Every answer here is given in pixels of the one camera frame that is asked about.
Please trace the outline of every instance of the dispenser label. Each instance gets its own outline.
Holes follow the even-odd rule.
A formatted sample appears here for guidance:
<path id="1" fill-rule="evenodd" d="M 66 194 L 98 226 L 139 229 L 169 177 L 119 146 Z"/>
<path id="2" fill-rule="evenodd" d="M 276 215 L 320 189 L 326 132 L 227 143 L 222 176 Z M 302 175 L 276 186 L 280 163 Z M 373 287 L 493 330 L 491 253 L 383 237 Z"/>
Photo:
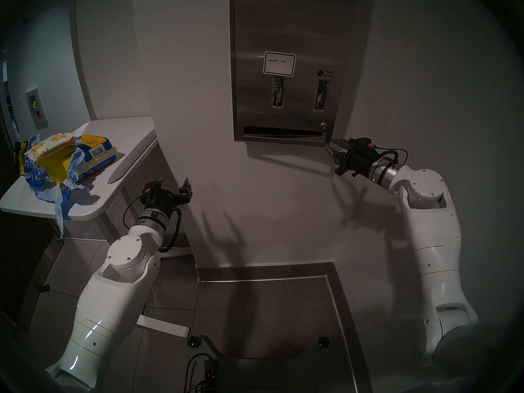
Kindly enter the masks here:
<path id="1" fill-rule="evenodd" d="M 293 77 L 297 57 L 290 53 L 266 51 L 264 54 L 264 74 Z"/>

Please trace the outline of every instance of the blue plastic bag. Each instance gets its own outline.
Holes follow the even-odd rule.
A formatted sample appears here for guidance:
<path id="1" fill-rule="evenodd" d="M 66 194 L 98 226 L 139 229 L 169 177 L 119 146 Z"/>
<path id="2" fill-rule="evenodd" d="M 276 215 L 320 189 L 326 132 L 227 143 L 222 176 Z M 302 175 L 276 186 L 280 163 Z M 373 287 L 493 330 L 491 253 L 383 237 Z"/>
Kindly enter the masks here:
<path id="1" fill-rule="evenodd" d="M 33 135 L 29 139 L 30 148 L 41 142 L 40 135 Z M 64 223 L 62 213 L 62 201 L 71 196 L 71 190 L 85 190 L 85 186 L 75 184 L 78 181 L 76 169 L 84 164 L 84 152 L 77 148 L 72 154 L 69 161 L 67 178 L 64 182 L 56 184 L 51 180 L 43 166 L 38 166 L 32 160 L 26 157 L 24 165 L 24 177 L 29 183 L 31 189 L 35 192 L 36 198 L 54 204 L 54 215 L 56 224 L 60 229 L 60 237 L 64 235 Z"/>

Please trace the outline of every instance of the barcode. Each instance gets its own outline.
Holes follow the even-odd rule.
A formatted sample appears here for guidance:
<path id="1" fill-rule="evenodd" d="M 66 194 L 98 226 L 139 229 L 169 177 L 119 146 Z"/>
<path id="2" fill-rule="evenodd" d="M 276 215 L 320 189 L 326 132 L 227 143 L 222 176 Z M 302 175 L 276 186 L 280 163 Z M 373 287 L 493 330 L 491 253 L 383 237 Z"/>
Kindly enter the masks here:
<path id="1" fill-rule="evenodd" d="M 89 151 L 92 157 L 101 155 L 104 153 L 104 145 L 98 145 L 96 148 L 93 148 Z"/>

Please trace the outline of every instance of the black knob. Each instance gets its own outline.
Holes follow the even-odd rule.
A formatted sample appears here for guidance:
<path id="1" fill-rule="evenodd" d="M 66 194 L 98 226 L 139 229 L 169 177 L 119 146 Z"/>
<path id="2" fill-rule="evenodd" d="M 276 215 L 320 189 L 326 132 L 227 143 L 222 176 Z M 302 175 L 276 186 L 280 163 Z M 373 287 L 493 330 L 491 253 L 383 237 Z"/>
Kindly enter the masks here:
<path id="1" fill-rule="evenodd" d="M 187 339 L 187 346 L 190 348 L 198 348 L 200 345 L 202 345 L 202 340 L 199 337 L 192 335 Z"/>
<path id="2" fill-rule="evenodd" d="M 329 346 L 329 338 L 328 337 L 320 337 L 318 339 L 318 346 L 321 348 L 327 348 Z"/>

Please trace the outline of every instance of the yellow package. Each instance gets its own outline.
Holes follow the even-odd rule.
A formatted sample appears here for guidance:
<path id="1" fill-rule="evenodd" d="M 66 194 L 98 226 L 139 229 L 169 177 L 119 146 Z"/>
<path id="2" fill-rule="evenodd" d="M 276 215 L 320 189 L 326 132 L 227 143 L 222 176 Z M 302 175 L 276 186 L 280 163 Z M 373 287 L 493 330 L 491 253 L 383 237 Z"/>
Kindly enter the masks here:
<path id="1" fill-rule="evenodd" d="M 62 148 L 68 147 L 75 142 L 76 137 L 73 134 L 63 134 L 62 132 L 49 138 L 44 139 L 42 142 L 37 143 L 27 152 L 25 155 L 33 162 L 41 165 L 41 158 L 48 157 L 55 152 L 60 151 Z"/>
<path id="2" fill-rule="evenodd" d="M 73 151 L 72 146 L 66 146 L 48 156 L 39 158 L 38 164 L 46 168 L 47 174 L 55 183 L 60 183 L 67 178 L 67 169 Z"/>

